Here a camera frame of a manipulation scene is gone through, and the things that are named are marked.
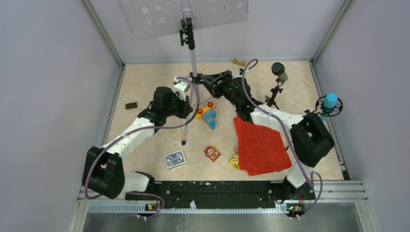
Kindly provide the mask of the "red sheet music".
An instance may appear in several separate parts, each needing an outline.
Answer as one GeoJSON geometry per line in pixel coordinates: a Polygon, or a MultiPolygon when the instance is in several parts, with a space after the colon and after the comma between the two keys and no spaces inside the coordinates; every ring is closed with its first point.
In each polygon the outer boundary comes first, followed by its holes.
{"type": "Polygon", "coordinates": [[[238,138],[238,166],[248,175],[281,172],[292,166],[280,133],[234,118],[238,138]]]}

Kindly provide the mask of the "white music stand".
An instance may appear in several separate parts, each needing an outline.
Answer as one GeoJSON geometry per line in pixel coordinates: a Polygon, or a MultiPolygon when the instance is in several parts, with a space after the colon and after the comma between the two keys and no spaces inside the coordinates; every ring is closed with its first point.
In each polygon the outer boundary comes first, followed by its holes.
{"type": "Polygon", "coordinates": [[[118,5],[131,31],[140,41],[179,34],[190,51],[192,76],[198,82],[194,30],[246,21],[247,0],[119,0],[118,5]]]}

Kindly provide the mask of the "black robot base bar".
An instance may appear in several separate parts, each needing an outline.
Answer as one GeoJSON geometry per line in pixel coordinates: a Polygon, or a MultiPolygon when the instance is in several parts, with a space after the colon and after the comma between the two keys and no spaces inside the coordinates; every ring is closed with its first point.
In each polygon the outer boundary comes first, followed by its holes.
{"type": "Polygon", "coordinates": [[[125,193],[128,201],[164,199],[166,209],[189,208],[195,203],[199,209],[256,209],[274,208],[286,201],[314,200],[313,188],[305,183],[295,188],[283,181],[154,181],[150,178],[143,196],[134,190],[125,193]]]}

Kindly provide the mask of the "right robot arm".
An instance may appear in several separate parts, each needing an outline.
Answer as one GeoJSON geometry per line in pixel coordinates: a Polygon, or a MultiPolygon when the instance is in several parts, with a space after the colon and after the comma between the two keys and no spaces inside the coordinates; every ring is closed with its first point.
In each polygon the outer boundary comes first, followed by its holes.
{"type": "Polygon", "coordinates": [[[324,122],[339,115],[343,109],[343,103],[336,94],[320,97],[314,111],[295,115],[255,100],[245,77],[234,77],[231,71],[199,74],[197,83],[204,85],[212,97],[228,100],[241,120],[270,128],[284,136],[295,157],[295,165],[284,179],[283,192],[287,198],[297,199],[303,193],[304,185],[314,186],[314,168],[335,146],[324,122]]]}

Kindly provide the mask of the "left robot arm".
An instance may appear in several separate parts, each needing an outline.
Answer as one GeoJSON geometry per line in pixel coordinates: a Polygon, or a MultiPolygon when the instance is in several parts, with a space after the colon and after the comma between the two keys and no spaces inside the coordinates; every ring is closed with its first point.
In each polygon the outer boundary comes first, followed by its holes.
{"type": "Polygon", "coordinates": [[[92,199],[89,190],[114,199],[125,187],[133,185],[142,199],[149,200],[154,196],[155,187],[149,183],[149,177],[140,173],[126,176],[123,162],[145,139],[164,129],[167,118],[186,118],[193,111],[186,91],[184,83],[173,88],[156,88],[148,108],[124,132],[113,141],[87,151],[82,179],[87,199],[92,199]]]}

